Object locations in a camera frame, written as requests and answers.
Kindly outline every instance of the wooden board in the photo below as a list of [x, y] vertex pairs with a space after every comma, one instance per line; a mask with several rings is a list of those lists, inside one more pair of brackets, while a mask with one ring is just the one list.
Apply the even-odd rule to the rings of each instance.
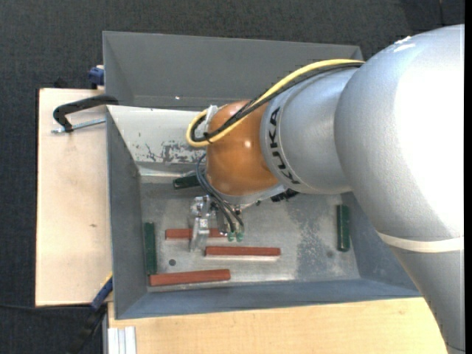
[[423, 298], [115, 320], [136, 326], [137, 352], [179, 354], [446, 354]]
[[[53, 134], [64, 103], [98, 90], [44, 88], [38, 111], [37, 306], [90, 303], [111, 271], [105, 125]], [[72, 123], [104, 117], [105, 108], [72, 114]]]

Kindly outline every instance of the black wire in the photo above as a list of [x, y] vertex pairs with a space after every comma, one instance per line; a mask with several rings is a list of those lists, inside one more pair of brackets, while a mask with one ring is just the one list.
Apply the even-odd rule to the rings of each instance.
[[234, 232], [235, 231], [235, 225], [233, 224], [233, 221], [232, 221], [231, 217], [229, 216], [229, 213], [226, 211], [223, 204], [217, 198], [215, 198], [215, 196], [211, 193], [211, 191], [209, 189], [207, 189], [207, 186], [205, 185], [205, 182], [202, 179], [202, 175], [200, 174], [200, 171], [197, 172], [197, 179], [198, 179], [198, 183], [205, 190], [205, 192], [215, 199], [214, 202], [217, 204], [219, 210], [221, 210], [221, 212], [223, 213], [225, 218], [228, 220], [229, 228], [230, 228], [231, 232]]
[[205, 175], [203, 173], [200, 172], [200, 164], [201, 164], [201, 161], [204, 159], [204, 157], [206, 156], [206, 154], [204, 154], [198, 161], [197, 161], [197, 167], [198, 167], [198, 176], [197, 176], [197, 179], [198, 179], [198, 182], [200, 183], [200, 185], [203, 185], [203, 188], [205, 189], [205, 191], [208, 192], [208, 194], [210, 194], [214, 199], [216, 199], [219, 204], [223, 207], [223, 209], [227, 209], [234, 217], [235, 219], [237, 220], [237, 222], [243, 226], [243, 221], [241, 220], [241, 218], [237, 215], [236, 211], [233, 210], [233, 208], [225, 201], [222, 199], [222, 197], [219, 196], [218, 192], [215, 190], [215, 188], [207, 181], [207, 179], [205, 178]]
[[332, 65], [332, 66], [324, 66], [324, 67], [321, 67], [319, 69], [314, 69], [312, 72], [302, 74], [302, 75], [298, 76], [297, 78], [295, 78], [294, 80], [292, 80], [290, 83], [287, 83], [286, 85], [284, 85], [279, 90], [277, 90], [274, 93], [271, 93], [270, 95], [268, 95], [267, 97], [261, 99], [261, 101], [259, 101], [258, 103], [255, 103], [255, 101], [257, 101], [261, 96], [263, 96], [265, 92], [262, 93], [259, 97], [256, 97], [253, 100], [246, 103], [242, 108], [240, 108], [236, 112], [236, 114], [234, 114], [232, 117], [228, 118], [228, 120], [224, 124], [222, 124], [219, 128], [212, 131], [211, 133], [205, 133], [204, 136], [202, 136], [200, 138], [197, 138], [195, 136], [195, 129], [204, 121], [205, 116], [203, 116], [192, 127], [192, 130], [190, 132], [191, 138], [194, 142], [209, 142], [209, 140], [212, 137], [218, 135], [221, 131], [227, 129], [229, 126], [233, 125], [238, 120], [240, 120], [240, 119], [244, 118], [246, 115], [252, 113], [254, 110], [256, 110], [260, 106], [264, 105], [268, 101], [272, 100], [273, 98], [275, 98], [279, 94], [283, 93], [284, 91], [287, 91], [289, 88], [292, 88], [293, 86], [295, 86], [297, 84], [300, 84], [301, 82], [303, 82], [303, 81], [305, 81], [305, 80], [307, 80], [311, 77], [317, 76], [319, 74], [323, 74], [323, 73], [326, 73], [326, 72], [335, 71], [335, 70], [339, 70], [339, 69], [344, 69], [344, 68], [360, 67], [362, 64], [364, 64], [363, 61], [359, 61], [357, 63], [335, 64], [335, 65]]
[[441, 27], [445, 26], [444, 22], [444, 12], [443, 12], [443, 0], [437, 0], [440, 8], [440, 22], [441, 22]]
[[201, 172], [200, 165], [205, 156], [206, 154], [202, 155], [197, 161], [195, 173], [197, 176], [198, 183], [201, 185], [201, 187], [205, 190], [207, 194], [213, 197], [214, 202], [218, 205], [219, 209], [224, 214], [225, 218], [228, 220], [231, 232], [234, 232], [235, 225], [229, 214], [231, 214], [241, 226], [244, 226], [243, 221], [237, 215], [236, 211], [234, 211], [233, 208], [231, 208], [231, 206], [225, 200], [223, 200], [222, 197], [219, 196], [218, 192], [213, 188], [212, 185], [209, 184], [209, 182], [205, 178], [205, 175]]

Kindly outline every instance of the gray box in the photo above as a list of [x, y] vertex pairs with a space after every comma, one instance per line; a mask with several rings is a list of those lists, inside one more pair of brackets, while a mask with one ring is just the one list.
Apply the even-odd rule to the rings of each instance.
[[[357, 46], [329, 44], [121, 32], [104, 32], [103, 43], [106, 92], [121, 105], [194, 111], [210, 103], [253, 98], [290, 71], [316, 60], [361, 59]], [[166, 265], [178, 251], [163, 249], [164, 230], [172, 224], [181, 226], [178, 212], [203, 191], [175, 191], [170, 184], [152, 184], [141, 177], [110, 113], [107, 135], [118, 319], [419, 296], [351, 193], [298, 195], [298, 200], [282, 207], [269, 201], [259, 210], [248, 211], [246, 218], [260, 232], [250, 228], [253, 235], [246, 245], [267, 237], [268, 246], [279, 240], [277, 245], [286, 249], [279, 268], [251, 265], [264, 274], [259, 282], [236, 277], [221, 285], [149, 287], [142, 224], [154, 221], [156, 225], [159, 270], [178, 271]], [[352, 245], [346, 253], [336, 251], [333, 236], [334, 205], [340, 203], [349, 206], [351, 215]], [[285, 222], [286, 233], [271, 233], [271, 226], [280, 227], [280, 221]], [[181, 256], [191, 255], [181, 251]], [[290, 256], [295, 259], [289, 264]], [[204, 268], [198, 258], [193, 261]], [[235, 273], [244, 266], [235, 267]]]

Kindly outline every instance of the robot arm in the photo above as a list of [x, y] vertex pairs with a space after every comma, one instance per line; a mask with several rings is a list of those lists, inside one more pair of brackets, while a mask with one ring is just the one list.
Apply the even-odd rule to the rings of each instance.
[[214, 136], [188, 136], [207, 145], [207, 180], [233, 206], [286, 190], [353, 191], [425, 296], [450, 353], [465, 351], [464, 31], [423, 33], [360, 68], [341, 61], [308, 73], [220, 109], [209, 122]]

